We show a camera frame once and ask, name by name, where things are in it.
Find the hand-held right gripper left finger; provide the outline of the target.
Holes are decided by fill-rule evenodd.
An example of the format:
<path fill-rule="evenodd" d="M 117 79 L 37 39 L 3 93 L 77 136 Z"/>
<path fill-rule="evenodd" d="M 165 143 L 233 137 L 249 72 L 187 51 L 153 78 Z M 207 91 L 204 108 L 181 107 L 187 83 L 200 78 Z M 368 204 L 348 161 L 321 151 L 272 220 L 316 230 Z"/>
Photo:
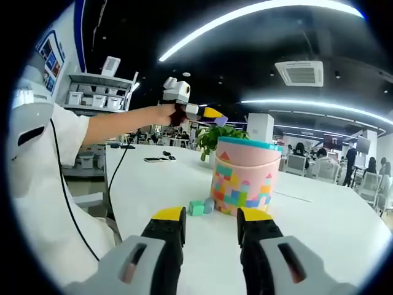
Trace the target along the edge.
<path fill-rule="evenodd" d="M 155 213 L 141 235 L 131 235 L 99 260 L 98 270 L 65 294 L 176 294 L 185 244 L 186 209 Z"/>

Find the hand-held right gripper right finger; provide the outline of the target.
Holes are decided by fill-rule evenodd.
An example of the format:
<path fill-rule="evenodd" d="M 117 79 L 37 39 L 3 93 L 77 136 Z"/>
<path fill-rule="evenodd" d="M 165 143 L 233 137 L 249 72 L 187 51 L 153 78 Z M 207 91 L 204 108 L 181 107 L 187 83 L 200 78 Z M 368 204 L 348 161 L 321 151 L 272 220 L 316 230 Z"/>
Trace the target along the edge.
<path fill-rule="evenodd" d="M 300 240 L 283 235 L 273 218 L 258 209 L 237 209 L 238 243 L 248 294 L 357 294 L 340 283 L 323 260 Z"/>

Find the person's left hand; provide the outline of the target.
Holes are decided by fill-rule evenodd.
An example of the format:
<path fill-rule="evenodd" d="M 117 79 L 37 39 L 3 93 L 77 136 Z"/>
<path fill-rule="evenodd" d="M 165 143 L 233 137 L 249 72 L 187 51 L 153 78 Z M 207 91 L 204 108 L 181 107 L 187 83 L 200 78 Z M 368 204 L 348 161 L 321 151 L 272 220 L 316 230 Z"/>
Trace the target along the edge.
<path fill-rule="evenodd" d="M 171 125 L 171 116 L 176 112 L 175 104 L 162 104 L 156 107 L 155 124 Z"/>

